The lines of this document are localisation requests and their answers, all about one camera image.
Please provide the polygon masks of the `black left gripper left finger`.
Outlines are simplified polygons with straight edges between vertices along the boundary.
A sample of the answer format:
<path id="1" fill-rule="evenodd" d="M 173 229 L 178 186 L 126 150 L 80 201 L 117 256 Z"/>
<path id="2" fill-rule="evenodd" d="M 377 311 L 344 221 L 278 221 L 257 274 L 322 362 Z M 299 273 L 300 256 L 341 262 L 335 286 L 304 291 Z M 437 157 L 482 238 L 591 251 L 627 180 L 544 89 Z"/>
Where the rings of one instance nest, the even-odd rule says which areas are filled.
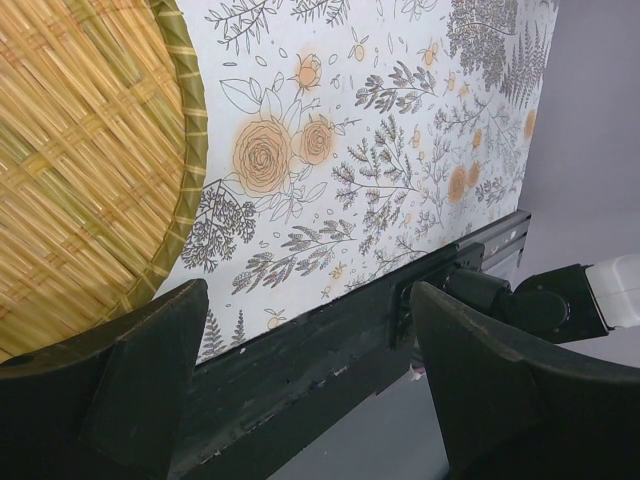
<path id="1" fill-rule="evenodd" d="M 191 280 L 3 362 L 2 478 L 167 478 L 207 309 Z"/>

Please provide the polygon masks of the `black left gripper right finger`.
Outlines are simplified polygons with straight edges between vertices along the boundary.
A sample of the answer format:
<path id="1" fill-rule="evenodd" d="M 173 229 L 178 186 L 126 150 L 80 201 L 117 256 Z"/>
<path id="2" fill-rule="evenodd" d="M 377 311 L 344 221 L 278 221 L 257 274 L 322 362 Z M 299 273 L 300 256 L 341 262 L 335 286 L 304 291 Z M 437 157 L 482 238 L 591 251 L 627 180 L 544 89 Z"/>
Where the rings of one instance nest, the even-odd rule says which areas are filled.
<path id="1" fill-rule="evenodd" d="M 639 372 L 487 317 L 426 282 L 411 313 L 453 479 L 635 479 Z"/>

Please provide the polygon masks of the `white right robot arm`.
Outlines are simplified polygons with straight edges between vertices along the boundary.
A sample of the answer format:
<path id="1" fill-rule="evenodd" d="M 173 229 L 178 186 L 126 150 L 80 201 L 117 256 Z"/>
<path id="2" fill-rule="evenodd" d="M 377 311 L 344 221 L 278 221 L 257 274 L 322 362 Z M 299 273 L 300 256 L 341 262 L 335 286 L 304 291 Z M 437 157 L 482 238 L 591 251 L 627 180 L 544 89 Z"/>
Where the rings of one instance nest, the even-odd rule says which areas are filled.
<path id="1" fill-rule="evenodd" d="M 553 344 L 605 337 L 614 330 L 596 300 L 587 265 L 533 275 L 512 288 L 504 279 L 459 267 L 444 292 L 472 309 Z"/>

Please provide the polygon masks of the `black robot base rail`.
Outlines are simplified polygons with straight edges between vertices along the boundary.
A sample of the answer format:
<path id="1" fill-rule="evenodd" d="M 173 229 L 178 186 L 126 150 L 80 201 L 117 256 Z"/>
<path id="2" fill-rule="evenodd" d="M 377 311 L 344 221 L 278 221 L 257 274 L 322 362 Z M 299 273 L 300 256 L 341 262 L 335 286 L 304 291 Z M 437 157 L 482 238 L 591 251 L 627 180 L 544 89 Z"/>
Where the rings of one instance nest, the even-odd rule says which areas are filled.
<path id="1" fill-rule="evenodd" d="M 265 479 L 409 367 L 408 296 L 484 248 L 455 243 L 195 369 L 172 479 Z"/>

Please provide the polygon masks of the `round bamboo woven tray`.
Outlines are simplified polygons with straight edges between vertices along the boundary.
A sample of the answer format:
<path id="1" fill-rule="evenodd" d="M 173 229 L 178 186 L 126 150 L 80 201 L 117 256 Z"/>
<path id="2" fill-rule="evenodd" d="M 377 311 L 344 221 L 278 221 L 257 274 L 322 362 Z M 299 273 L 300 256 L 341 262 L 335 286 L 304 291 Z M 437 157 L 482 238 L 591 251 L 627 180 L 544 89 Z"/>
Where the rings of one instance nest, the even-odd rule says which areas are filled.
<path id="1" fill-rule="evenodd" d="M 1 5 L 1 357 L 150 301 L 195 221 L 208 116 L 173 1 Z"/>

